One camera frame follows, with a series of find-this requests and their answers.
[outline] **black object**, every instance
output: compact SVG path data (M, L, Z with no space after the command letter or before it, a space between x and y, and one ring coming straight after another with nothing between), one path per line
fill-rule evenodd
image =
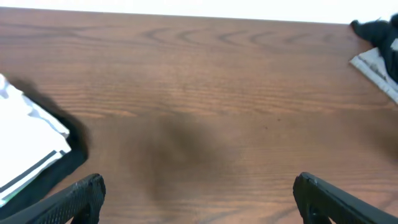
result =
M88 157L86 129L79 120L61 110L49 98L37 92L30 83L20 80L11 83L69 129L70 135L67 138L67 143L72 151L43 170L29 185L1 207L0 220L42 200L57 183L81 166Z
M351 23L356 35L377 47L386 64L387 73L398 83L398 50L392 48L392 43L398 39L398 14L391 17L390 22L374 21L360 24Z
M91 174L55 195L3 220L0 224L66 223L95 224L105 199L102 176Z
M301 173L293 195L304 224L398 223L398 218L373 207L349 193L315 177Z

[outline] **wood grain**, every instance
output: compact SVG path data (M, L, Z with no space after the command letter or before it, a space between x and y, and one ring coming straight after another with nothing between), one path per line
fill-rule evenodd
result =
M81 119L101 223L299 223L308 171L398 215L395 104L347 26L0 9L0 71Z

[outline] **brown table surface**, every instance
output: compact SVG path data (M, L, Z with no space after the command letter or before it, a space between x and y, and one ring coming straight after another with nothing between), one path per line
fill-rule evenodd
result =
M100 223L299 223L311 172L398 215L396 105L345 25L0 9L0 71L90 130Z

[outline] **white wall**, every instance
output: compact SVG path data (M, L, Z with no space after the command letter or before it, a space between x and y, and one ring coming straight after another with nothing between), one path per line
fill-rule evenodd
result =
M0 0L0 6L332 23L398 12L398 0Z

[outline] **black cloth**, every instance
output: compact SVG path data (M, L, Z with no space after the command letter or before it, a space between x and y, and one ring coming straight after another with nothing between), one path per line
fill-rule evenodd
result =
M88 157L88 140L82 123L60 110L53 101L35 91L32 85L20 80L16 80L15 83L10 80L10 82L70 130L67 143L72 150L43 170L29 185L1 207L0 220L42 200L54 186L81 166Z
M356 35L377 47L386 64L387 73L398 83L398 51L391 45L398 38L398 14L387 21L374 21L360 24L358 21L351 23Z

